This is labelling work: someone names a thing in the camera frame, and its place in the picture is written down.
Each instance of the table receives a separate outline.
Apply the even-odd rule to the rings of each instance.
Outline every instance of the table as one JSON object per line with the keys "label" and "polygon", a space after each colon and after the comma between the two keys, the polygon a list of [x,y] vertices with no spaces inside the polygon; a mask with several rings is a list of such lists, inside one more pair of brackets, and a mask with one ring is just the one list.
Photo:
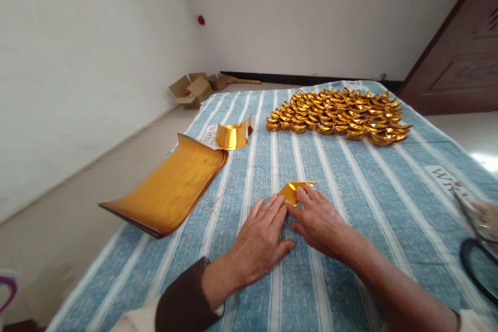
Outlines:
{"label": "table", "polygon": [[[385,89],[374,81],[313,87]],[[200,109],[186,134],[202,139],[210,126],[253,116],[249,144],[227,164],[186,221],[155,240],[123,223],[70,294],[48,331],[108,331],[126,311],[152,302],[198,258],[228,250],[249,208],[289,181],[316,181],[341,216],[406,274],[455,310],[472,308],[488,323],[497,309],[471,284],[459,260],[471,235],[451,188],[471,199],[498,200],[498,182],[458,144],[411,107],[410,137],[376,148],[365,140],[316,132],[268,132],[266,117],[291,90],[219,93]],[[284,225],[296,248],[256,284],[227,301],[212,331],[378,330],[377,305],[354,273],[326,258]]]}

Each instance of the dark brown sleeve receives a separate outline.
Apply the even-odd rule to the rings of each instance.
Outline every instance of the dark brown sleeve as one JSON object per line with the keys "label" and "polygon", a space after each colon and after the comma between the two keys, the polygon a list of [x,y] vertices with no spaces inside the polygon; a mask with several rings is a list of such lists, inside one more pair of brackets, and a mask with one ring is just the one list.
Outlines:
{"label": "dark brown sleeve", "polygon": [[203,331],[221,318],[211,311],[201,287],[209,263],[202,257],[166,289],[157,305],[156,332]]}

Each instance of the person's right hand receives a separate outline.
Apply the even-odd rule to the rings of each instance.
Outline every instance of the person's right hand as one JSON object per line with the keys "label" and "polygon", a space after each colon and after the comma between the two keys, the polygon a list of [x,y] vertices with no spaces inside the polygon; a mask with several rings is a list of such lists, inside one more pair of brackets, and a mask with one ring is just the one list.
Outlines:
{"label": "person's right hand", "polygon": [[354,255],[361,235],[341,218],[336,207],[318,190],[309,184],[297,189],[297,199],[304,209],[287,203],[289,214],[297,222],[289,224],[293,230],[304,237],[308,245],[328,257],[347,262]]}

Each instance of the tiled floor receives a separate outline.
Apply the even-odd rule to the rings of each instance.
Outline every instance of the tiled floor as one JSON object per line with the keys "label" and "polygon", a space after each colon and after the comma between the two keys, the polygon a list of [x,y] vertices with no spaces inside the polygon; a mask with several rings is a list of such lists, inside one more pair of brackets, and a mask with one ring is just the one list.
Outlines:
{"label": "tiled floor", "polygon": [[[283,89],[231,85],[227,91]],[[197,110],[177,108],[0,226],[0,267],[20,271],[21,290],[4,323],[46,325],[121,220],[97,207],[124,195],[168,154]],[[498,174],[498,113],[428,119]]]}

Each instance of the wooden door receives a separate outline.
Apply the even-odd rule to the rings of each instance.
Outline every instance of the wooden door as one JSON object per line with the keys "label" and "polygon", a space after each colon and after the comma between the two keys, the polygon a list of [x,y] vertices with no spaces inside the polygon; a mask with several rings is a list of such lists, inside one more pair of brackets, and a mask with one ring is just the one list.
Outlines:
{"label": "wooden door", "polygon": [[399,97],[422,115],[498,109],[498,0],[459,0]]}

